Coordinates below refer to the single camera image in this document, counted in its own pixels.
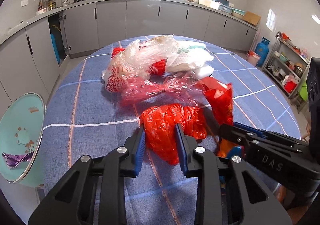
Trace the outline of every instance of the blue gas cylinder in cabinet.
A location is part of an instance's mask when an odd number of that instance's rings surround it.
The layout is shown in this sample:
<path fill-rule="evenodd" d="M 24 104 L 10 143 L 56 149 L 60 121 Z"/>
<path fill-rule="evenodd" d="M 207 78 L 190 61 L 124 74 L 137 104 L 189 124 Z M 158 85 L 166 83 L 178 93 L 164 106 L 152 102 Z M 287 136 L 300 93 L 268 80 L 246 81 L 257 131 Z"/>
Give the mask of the blue gas cylinder in cabinet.
<path fill-rule="evenodd" d="M 263 62 L 269 53 L 269 42 L 270 41 L 268 39 L 262 38 L 262 41 L 257 44 L 256 50 L 254 52 L 260 56 L 260 60 L 257 63 L 258 67 L 261 67 L 263 65 Z"/>

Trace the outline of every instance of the metal pot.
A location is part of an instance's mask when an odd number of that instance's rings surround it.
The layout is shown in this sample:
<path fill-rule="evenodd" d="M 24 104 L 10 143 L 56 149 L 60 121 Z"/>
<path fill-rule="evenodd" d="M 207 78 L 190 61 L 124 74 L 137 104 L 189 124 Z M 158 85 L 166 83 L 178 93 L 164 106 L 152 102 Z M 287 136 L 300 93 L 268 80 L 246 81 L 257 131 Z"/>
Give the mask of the metal pot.
<path fill-rule="evenodd" d="M 301 68 L 300 66 L 295 65 L 295 66 L 294 66 L 294 72 L 296 73 L 296 75 L 297 75 L 298 77 L 301 78 L 302 75 L 303 75 L 304 70 L 303 70 L 303 68 Z"/>

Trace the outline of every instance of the light switch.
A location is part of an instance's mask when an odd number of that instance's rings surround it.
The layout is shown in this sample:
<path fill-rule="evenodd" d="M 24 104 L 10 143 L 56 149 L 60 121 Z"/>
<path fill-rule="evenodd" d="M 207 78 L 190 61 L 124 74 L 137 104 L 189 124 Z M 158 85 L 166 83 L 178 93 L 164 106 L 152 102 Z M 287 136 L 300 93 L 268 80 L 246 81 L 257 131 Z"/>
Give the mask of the light switch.
<path fill-rule="evenodd" d="M 29 4 L 29 0 L 23 0 L 21 1 L 21 7 L 26 6 Z"/>

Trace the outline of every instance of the purple wrapper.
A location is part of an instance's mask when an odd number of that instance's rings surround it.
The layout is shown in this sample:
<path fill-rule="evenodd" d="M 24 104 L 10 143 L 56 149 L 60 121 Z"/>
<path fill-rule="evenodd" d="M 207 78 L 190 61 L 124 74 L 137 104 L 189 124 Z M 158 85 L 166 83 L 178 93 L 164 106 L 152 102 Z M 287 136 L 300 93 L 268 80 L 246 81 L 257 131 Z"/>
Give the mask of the purple wrapper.
<path fill-rule="evenodd" d="M 7 153 L 2 153 L 2 157 L 5 159 L 7 166 L 11 168 L 16 168 L 18 164 L 22 162 L 29 162 L 32 158 L 33 152 L 24 155 L 11 155 Z"/>

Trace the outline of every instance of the plaid tablecloth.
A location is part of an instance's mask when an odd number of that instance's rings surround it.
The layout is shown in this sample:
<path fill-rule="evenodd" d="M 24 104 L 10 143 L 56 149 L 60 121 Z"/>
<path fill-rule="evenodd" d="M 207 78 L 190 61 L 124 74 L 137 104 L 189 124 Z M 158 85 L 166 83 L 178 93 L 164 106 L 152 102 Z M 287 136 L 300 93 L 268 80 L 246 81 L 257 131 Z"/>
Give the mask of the plaid tablecloth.
<path fill-rule="evenodd" d="M 150 37 L 136 39 L 143 41 Z M 123 145 L 139 128 L 143 110 L 172 102 L 159 95 L 124 108 L 118 103 L 119 95 L 105 90 L 101 72 L 110 61 L 112 49 L 125 47 L 132 40 L 116 42 L 88 56 L 69 73 L 52 97 L 40 147 L 40 154 L 46 159 L 43 170 L 46 192 L 80 156 L 104 156 Z M 260 70 L 230 51 L 202 43 L 215 57 L 208 62 L 214 68 L 213 77 L 233 85 L 234 121 L 300 138 L 287 101 Z M 211 112 L 210 106 L 204 107 Z M 210 132 L 201 145 L 216 150 Z M 273 180 L 265 176 L 263 179 L 274 188 Z M 147 150 L 139 177 L 125 180 L 128 224 L 193 224 L 196 190 L 196 178 L 185 178 L 179 165 L 170 166 Z"/>

